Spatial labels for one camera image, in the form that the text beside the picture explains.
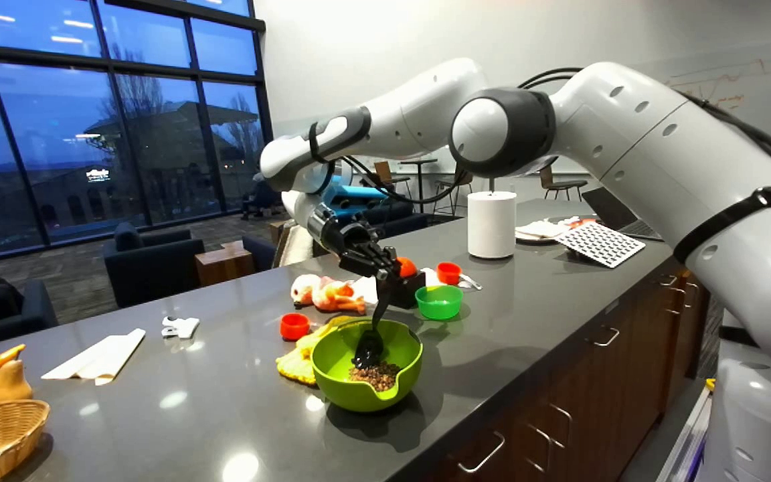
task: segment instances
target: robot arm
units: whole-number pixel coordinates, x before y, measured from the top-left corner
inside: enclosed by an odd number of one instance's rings
[[[593,65],[547,97],[484,89],[472,62],[452,62],[317,122],[306,140],[275,140],[262,152],[262,173],[309,225],[324,178],[309,168],[353,152],[399,158],[443,144],[479,176],[530,168],[552,152],[579,161],[653,225],[771,354],[771,156],[622,65]]]

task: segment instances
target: red object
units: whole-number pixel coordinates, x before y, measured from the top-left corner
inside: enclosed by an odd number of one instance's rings
[[[443,284],[460,284],[463,267],[459,263],[440,263],[437,276]]]
[[[312,332],[312,322],[309,322],[309,315],[291,310],[291,312],[281,315],[279,332],[283,339],[301,339]]]

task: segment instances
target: robotic hand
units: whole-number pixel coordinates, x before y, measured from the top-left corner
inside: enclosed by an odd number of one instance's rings
[[[353,269],[369,269],[388,259],[374,232],[317,211],[330,166],[344,156],[405,158],[451,144],[459,166],[479,176],[534,168],[544,156],[579,161],[726,304],[739,322],[726,327],[734,342],[763,354],[759,364],[737,364],[748,371],[729,382],[729,399],[748,395],[755,410],[726,405],[721,419],[741,413],[741,435],[722,429],[722,441],[708,441],[708,472],[771,478],[771,399],[763,401],[771,374],[759,370],[771,366],[771,140],[622,65],[550,73],[547,81],[567,81],[555,93],[530,90],[542,81],[484,89],[475,62],[435,67],[360,109],[314,122],[309,136],[270,141],[262,176],[283,190],[298,225]]]

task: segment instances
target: wall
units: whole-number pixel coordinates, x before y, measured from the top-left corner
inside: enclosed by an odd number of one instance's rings
[[[487,82],[614,58],[771,132],[771,0],[254,0],[275,136],[452,58]]]

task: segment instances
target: gray countertop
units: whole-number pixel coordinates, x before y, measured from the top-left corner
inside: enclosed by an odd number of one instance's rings
[[[522,207],[520,223],[539,213]],[[607,269],[558,244],[520,244],[512,259],[483,263],[465,255],[465,219],[385,244],[417,265],[456,259],[484,285],[465,290],[452,323],[385,312],[427,342],[421,379],[399,407],[353,414],[279,378],[275,356],[291,350],[279,338],[279,315],[295,308],[291,279],[353,279],[320,257],[172,296],[180,315],[202,318],[190,342],[162,338],[163,299],[25,338],[28,378],[50,405],[50,435],[28,478],[388,478],[669,257],[665,244],[649,244]],[[116,382],[40,379],[105,335],[136,327],[148,338]]]

